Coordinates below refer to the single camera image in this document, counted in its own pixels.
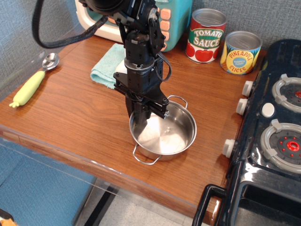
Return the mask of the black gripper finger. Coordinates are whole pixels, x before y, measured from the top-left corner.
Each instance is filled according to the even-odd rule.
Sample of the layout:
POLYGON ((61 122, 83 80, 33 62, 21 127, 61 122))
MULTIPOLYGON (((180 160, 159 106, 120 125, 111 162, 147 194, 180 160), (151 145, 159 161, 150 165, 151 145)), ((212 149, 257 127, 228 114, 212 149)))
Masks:
POLYGON ((142 132, 147 125, 147 120, 150 118, 151 111, 146 104, 141 102, 135 103, 135 129, 137 132, 142 132))
POLYGON ((128 116, 130 117, 132 112, 135 110, 136 97, 133 96, 132 94, 126 94, 125 101, 126 101, 127 113, 128 116))

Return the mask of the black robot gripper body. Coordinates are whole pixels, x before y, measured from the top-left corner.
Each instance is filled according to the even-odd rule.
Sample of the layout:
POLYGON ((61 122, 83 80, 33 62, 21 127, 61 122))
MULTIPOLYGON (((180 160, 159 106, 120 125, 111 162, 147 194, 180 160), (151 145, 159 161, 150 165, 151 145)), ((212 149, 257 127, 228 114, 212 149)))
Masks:
POLYGON ((153 67, 127 68, 127 74, 114 73, 115 89, 123 95, 132 94, 136 102, 146 104, 151 113, 165 119, 169 111, 169 100, 160 89, 163 82, 163 63, 155 62, 153 67))

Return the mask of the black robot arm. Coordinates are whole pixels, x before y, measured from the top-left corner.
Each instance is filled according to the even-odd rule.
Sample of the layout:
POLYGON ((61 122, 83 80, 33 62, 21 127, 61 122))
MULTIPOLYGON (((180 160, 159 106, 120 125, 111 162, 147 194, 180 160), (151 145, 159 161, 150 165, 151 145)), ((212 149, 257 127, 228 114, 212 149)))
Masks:
POLYGON ((115 89, 126 97, 129 117, 140 129, 154 113, 161 118, 168 116, 169 101, 160 89, 162 82, 171 76, 163 76, 163 63, 168 60, 161 53, 165 36, 159 23, 159 12, 153 0, 82 0, 80 3, 102 17, 101 27, 108 18, 119 27, 126 51, 126 73, 115 72, 115 89))

